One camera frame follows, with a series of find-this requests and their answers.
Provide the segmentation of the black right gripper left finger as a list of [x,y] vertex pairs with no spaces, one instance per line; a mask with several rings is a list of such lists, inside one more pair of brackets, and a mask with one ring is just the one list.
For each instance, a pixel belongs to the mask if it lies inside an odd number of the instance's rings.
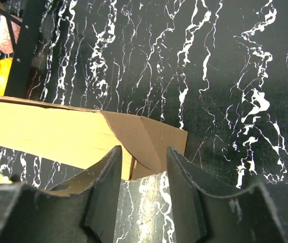
[[113,242],[122,147],[50,190],[0,184],[0,242]]

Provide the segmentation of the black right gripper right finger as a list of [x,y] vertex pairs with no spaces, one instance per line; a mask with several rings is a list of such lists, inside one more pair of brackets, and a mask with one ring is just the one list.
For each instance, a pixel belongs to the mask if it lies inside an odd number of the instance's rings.
[[177,242],[288,242],[262,183],[240,190],[168,147],[167,175]]

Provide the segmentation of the brown cardboard box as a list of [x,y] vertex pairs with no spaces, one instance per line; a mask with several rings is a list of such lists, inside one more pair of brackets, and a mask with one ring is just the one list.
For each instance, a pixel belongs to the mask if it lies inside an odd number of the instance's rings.
[[118,180],[138,180],[166,170],[169,146],[184,153],[188,133],[133,114],[77,108],[0,96],[0,146],[84,170],[76,186],[59,196],[83,192],[99,175],[99,161],[122,149]]

